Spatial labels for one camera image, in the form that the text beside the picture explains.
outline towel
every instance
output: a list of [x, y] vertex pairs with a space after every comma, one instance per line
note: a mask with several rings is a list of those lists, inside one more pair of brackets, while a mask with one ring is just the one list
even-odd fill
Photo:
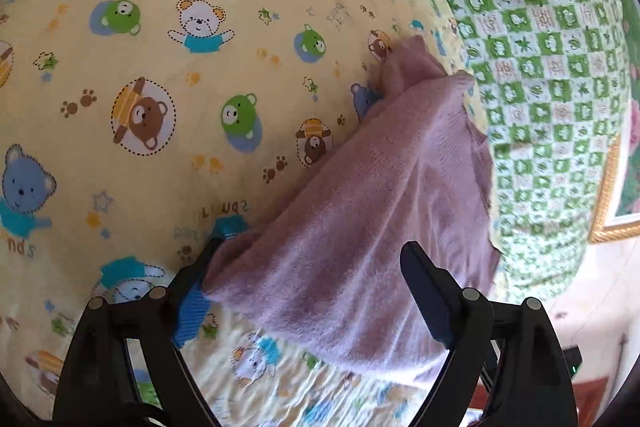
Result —
[[222, 245], [204, 294], [360, 374], [429, 387], [446, 352], [399, 267], [418, 241], [461, 287], [490, 288], [492, 161], [468, 120], [473, 79], [445, 76], [420, 37], [393, 47], [383, 100], [273, 219]]

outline silver screw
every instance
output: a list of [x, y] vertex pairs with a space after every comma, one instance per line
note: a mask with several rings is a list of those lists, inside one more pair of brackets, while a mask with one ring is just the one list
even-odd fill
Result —
[[542, 303], [535, 297], [529, 297], [527, 299], [527, 306], [532, 310], [539, 310], [542, 308]]
[[149, 291], [149, 297], [152, 299], [161, 299], [166, 295], [166, 288], [164, 286], [155, 286]]
[[480, 293], [474, 288], [465, 288], [462, 290], [462, 296], [468, 301], [477, 301], [480, 298]]
[[89, 301], [89, 308], [92, 310], [97, 310], [102, 306], [103, 302], [104, 300], [102, 299], [102, 297], [94, 297]]

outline blue star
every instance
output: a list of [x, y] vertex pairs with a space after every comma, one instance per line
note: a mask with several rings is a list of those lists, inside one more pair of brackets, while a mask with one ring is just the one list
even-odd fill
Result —
[[106, 214], [111, 203], [113, 203], [113, 198], [107, 196], [106, 190], [103, 190], [100, 194], [94, 194], [94, 210], [96, 212], [104, 212]]

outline green checkered pillow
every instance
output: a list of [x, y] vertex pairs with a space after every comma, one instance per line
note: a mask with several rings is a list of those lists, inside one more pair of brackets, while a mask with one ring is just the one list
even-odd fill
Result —
[[620, 0], [447, 0], [489, 122], [505, 299], [575, 276], [629, 86]]

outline black device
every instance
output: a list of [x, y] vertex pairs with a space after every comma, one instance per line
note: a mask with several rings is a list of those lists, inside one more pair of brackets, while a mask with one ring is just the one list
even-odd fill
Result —
[[[212, 239], [167, 288], [156, 286], [138, 301], [88, 302], [66, 354], [53, 420], [46, 425], [140, 427], [152, 418], [166, 427], [220, 427], [172, 337], [180, 304], [221, 243]], [[458, 427], [480, 376], [489, 392], [481, 426], [577, 427], [571, 376], [540, 301], [508, 305], [461, 289], [416, 242], [402, 248], [400, 267], [431, 334], [449, 349], [411, 426]], [[142, 402], [127, 339], [140, 340], [162, 409]], [[491, 340], [500, 343], [499, 360]]]

